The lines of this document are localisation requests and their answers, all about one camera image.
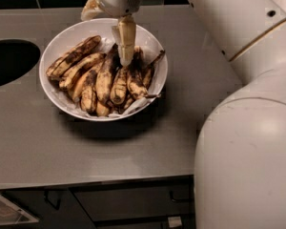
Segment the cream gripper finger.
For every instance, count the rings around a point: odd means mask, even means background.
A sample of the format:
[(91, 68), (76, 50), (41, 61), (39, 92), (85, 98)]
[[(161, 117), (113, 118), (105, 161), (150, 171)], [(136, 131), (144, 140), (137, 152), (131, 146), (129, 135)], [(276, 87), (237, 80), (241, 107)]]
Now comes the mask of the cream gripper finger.
[(88, 21), (94, 19), (97, 15), (101, 14), (103, 11), (99, 7), (98, 0), (87, 0), (83, 10), (81, 11), (81, 20)]
[(133, 60), (136, 37), (136, 24), (131, 15), (120, 17), (117, 25), (112, 26), (112, 35), (118, 46), (120, 64), (129, 66)]

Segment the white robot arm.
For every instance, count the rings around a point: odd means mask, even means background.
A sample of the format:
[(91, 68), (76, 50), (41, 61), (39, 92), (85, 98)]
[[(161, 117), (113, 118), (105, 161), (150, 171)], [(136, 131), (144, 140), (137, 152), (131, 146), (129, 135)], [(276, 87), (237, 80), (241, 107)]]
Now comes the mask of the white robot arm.
[(286, 0), (188, 2), (243, 82), (196, 144), (196, 229), (286, 229)]

